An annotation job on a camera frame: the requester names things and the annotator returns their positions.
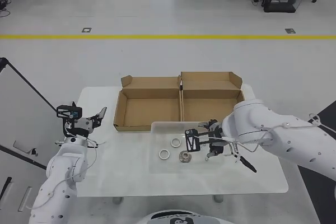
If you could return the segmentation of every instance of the white ring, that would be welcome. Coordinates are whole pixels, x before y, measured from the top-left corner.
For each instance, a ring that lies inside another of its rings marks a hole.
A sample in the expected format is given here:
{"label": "white ring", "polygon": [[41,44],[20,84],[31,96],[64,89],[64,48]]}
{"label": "white ring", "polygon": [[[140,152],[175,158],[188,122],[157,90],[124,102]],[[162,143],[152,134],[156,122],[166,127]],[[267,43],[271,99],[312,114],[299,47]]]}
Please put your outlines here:
{"label": "white ring", "polygon": [[[178,140],[179,144],[177,145],[174,145],[173,144],[173,141],[174,140]],[[178,148],[180,146],[181,142],[180,142],[180,139],[179,138],[173,138],[172,141],[170,141],[170,145],[173,147],[173,148]]]}
{"label": "white ring", "polygon": [[[167,153],[168,153],[168,156],[167,156],[167,157],[162,157],[162,152],[167,152]],[[158,156],[159,156],[159,158],[160,158],[161,160],[166,160],[166,159],[169,158],[170,153],[169,153],[168,150],[160,150],[159,153],[158,153]]]}

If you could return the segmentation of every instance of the clear plastic tray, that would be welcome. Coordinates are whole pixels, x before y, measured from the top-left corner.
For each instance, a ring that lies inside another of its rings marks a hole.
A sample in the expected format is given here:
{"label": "clear plastic tray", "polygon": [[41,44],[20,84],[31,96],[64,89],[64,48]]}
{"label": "clear plastic tray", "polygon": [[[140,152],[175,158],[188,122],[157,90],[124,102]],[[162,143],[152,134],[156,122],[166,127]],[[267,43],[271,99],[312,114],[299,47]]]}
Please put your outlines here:
{"label": "clear plastic tray", "polygon": [[[199,152],[192,152],[192,160],[189,163],[182,163],[179,160],[179,153],[186,151],[186,142],[184,131],[195,128],[199,132],[207,130],[198,127],[198,122],[153,122],[151,128],[150,159],[149,168],[152,173],[203,173],[212,172],[222,167],[226,157],[219,155],[211,157],[206,161],[206,155],[209,152],[209,145],[201,145]],[[173,138],[180,139],[181,145],[173,148],[170,144]],[[170,152],[167,160],[159,158],[158,154],[162,149]]]}

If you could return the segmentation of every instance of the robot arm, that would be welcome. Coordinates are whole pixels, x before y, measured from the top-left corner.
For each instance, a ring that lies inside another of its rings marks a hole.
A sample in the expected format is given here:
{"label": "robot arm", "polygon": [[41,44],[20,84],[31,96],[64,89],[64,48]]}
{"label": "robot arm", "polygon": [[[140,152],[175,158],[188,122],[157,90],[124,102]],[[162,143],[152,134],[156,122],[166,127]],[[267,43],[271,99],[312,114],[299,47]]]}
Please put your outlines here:
{"label": "robot arm", "polygon": [[243,101],[223,121],[225,136],[240,143],[258,143],[286,160],[314,170],[336,181],[336,140],[313,124],[294,116],[279,115],[261,100]]}
{"label": "robot arm", "polygon": [[67,138],[64,142],[57,142],[61,148],[48,163],[48,179],[41,186],[31,208],[29,223],[68,222],[70,209],[77,198],[76,183],[85,178],[87,169],[94,164],[93,161],[88,166],[87,148],[88,142],[92,142],[87,138],[88,134],[100,126],[106,112],[106,108],[103,108],[96,116],[82,118],[82,109],[75,105],[59,106],[57,110],[58,117],[64,120],[64,133]]}

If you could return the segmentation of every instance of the box lid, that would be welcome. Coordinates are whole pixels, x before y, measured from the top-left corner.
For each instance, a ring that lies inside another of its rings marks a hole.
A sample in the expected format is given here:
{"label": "box lid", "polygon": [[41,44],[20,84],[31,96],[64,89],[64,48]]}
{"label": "box lid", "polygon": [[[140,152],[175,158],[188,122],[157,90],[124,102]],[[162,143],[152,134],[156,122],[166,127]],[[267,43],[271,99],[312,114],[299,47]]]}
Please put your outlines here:
{"label": "box lid", "polygon": [[121,78],[122,88],[180,88],[180,76],[177,77],[132,77]]}
{"label": "box lid", "polygon": [[233,72],[181,72],[183,90],[239,90],[242,79]]}

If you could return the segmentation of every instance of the open cardboard box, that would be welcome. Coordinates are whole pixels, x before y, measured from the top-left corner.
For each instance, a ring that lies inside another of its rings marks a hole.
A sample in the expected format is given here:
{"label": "open cardboard box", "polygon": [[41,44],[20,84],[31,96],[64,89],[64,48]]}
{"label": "open cardboard box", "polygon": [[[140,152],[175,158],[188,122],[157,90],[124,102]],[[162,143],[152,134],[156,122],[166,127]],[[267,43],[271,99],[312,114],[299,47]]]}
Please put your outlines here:
{"label": "open cardboard box", "polygon": [[180,76],[121,79],[114,127],[117,131],[149,131],[153,122],[182,121]]}
{"label": "open cardboard box", "polygon": [[232,72],[182,72],[182,114],[185,122],[223,119],[244,101],[242,79]]}

